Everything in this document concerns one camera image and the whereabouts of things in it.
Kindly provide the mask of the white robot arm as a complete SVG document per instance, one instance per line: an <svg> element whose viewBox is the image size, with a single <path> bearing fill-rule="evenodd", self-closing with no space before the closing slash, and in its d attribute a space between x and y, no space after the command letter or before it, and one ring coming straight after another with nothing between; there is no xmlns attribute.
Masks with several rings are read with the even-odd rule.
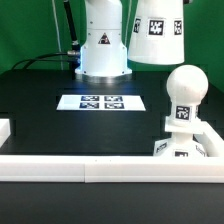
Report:
<svg viewBox="0 0 224 224"><path fill-rule="evenodd" d="M86 41L81 46L76 78L93 83L128 80L127 48L122 42L120 0L85 0Z"/></svg>

